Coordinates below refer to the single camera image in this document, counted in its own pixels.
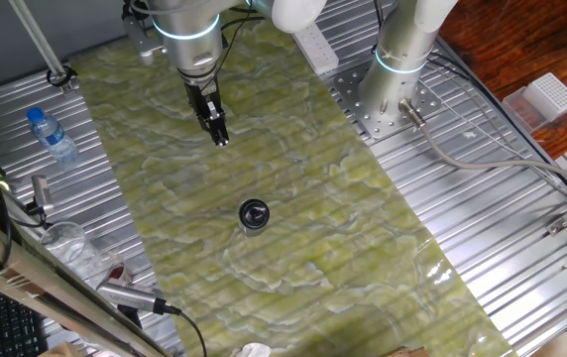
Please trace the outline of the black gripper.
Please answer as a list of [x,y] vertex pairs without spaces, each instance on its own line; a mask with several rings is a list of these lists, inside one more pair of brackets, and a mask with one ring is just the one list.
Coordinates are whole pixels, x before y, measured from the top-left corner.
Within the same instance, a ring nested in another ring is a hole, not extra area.
[[189,105],[197,114],[196,117],[201,129],[209,130],[216,146],[226,146],[229,143],[229,138],[225,125],[225,114],[219,108],[220,95],[217,88],[216,69],[183,69],[181,78],[184,82]]

